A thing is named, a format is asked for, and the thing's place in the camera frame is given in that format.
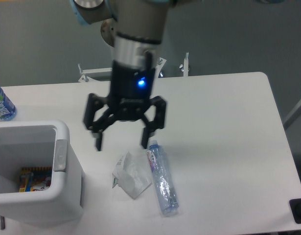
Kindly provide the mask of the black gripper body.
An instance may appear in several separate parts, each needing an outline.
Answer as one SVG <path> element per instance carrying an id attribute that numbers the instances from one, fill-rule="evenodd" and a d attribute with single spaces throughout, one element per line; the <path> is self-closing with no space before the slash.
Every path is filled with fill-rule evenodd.
<path id="1" fill-rule="evenodd" d="M 150 107 L 156 69 L 132 69 L 113 61 L 108 106 L 119 121 L 136 121 Z"/>

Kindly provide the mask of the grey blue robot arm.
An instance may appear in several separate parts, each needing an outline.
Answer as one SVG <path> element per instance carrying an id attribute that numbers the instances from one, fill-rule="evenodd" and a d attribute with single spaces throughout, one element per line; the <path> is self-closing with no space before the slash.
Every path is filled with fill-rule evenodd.
<path id="1" fill-rule="evenodd" d="M 81 24 L 114 20 L 114 59 L 106 97 L 89 94 L 84 125 L 101 150 L 104 131 L 116 121 L 142 120 L 141 146 L 165 126 L 166 101 L 152 97 L 156 65 L 170 8 L 184 0 L 72 0 Z"/>

